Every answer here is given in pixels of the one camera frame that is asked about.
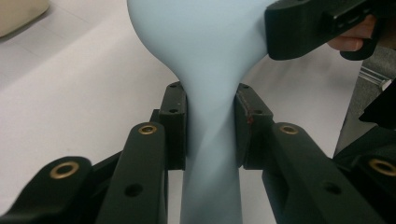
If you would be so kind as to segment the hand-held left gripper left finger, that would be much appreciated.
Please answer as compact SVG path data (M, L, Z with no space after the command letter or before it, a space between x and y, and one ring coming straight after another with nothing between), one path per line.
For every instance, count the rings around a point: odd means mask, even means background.
M168 169L184 170L186 166L187 96L179 82L166 87L159 120L165 128Z

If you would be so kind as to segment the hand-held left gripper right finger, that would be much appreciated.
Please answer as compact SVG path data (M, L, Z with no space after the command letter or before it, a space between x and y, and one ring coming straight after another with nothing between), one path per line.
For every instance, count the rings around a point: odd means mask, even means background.
M240 83L234 97L236 160L246 170L262 170L264 163L263 133L273 122L273 113L249 86Z

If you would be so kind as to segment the light blue hairbrush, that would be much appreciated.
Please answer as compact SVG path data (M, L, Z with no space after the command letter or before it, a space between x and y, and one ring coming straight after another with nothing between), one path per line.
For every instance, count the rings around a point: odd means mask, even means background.
M127 0L147 50L188 101L179 224L243 224L233 98L267 53L264 11L275 0Z

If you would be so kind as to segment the beige square cup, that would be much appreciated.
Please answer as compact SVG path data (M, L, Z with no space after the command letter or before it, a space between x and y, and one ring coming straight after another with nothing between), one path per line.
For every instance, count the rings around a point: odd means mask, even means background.
M38 18L49 7L50 0L0 0L0 37Z

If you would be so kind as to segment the white table cover sheet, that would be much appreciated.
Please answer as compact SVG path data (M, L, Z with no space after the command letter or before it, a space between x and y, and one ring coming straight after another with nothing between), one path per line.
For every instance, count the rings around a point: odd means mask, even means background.
M264 59L245 82L276 120L333 154L360 68L324 46ZM0 38L0 215L49 162L120 151L174 79L138 40L126 0L50 0L37 21Z

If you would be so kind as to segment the metal floor rail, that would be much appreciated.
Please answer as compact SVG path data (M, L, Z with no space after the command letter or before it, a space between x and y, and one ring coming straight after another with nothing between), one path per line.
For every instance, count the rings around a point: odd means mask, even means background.
M379 72L376 72L365 66L361 67L359 77L369 81L372 84L375 84L381 91L384 91L392 83L392 79L390 77L386 77L385 75L382 75Z

